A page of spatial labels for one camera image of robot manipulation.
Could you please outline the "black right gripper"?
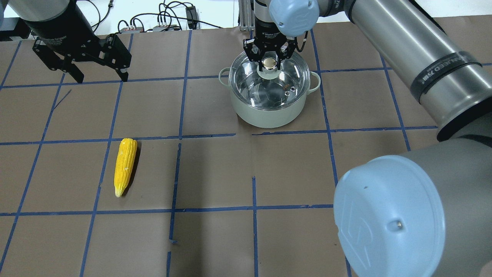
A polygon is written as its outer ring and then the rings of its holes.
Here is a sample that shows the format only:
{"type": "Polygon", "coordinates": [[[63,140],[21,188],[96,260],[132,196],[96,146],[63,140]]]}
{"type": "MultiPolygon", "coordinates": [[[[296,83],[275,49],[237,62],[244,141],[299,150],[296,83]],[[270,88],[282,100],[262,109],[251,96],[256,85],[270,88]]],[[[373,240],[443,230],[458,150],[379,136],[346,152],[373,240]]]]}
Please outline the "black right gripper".
{"type": "Polygon", "coordinates": [[[251,62],[258,63],[260,72],[266,51],[275,51],[276,69],[280,70],[282,61],[291,58],[297,48],[297,37],[286,37],[273,22],[255,21],[255,37],[243,40],[244,52],[251,62]]]}

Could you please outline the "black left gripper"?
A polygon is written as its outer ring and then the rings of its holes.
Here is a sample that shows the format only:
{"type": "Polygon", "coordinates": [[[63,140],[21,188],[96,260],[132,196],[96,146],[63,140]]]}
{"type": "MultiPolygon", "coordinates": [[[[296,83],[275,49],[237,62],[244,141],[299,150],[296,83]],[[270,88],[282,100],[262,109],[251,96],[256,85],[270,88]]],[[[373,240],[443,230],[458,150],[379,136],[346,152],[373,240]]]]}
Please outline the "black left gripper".
{"type": "Polygon", "coordinates": [[[72,61],[102,62],[115,70],[121,81],[128,81],[132,55],[116,34],[98,38],[76,3],[54,4],[48,10],[55,14],[37,11],[36,19],[23,21],[37,35],[32,50],[49,70],[61,70],[83,83],[84,74],[72,61]]]}

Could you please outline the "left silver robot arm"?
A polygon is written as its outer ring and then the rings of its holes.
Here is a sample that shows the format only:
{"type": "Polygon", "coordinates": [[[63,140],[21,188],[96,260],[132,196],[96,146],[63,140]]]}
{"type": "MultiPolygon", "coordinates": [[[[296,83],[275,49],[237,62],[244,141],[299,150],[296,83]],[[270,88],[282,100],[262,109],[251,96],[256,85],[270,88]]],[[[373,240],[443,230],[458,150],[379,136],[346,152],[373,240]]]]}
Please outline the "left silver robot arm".
{"type": "Polygon", "coordinates": [[[75,0],[8,0],[7,4],[37,35],[32,50],[49,70],[61,70],[82,83],[84,74],[76,62],[95,62],[128,80],[130,51],[116,34],[97,37],[75,0]]]}

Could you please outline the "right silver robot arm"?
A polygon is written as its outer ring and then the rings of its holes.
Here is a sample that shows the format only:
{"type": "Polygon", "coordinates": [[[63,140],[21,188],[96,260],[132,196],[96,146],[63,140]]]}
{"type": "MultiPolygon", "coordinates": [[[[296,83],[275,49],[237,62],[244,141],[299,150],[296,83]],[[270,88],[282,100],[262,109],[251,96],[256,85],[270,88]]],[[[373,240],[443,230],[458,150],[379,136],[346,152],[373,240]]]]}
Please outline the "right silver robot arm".
{"type": "Polygon", "coordinates": [[[437,144],[437,124],[350,22],[318,23],[307,57],[321,87],[293,122],[251,133],[255,274],[358,277],[342,252],[332,202],[351,168],[437,144]]]}

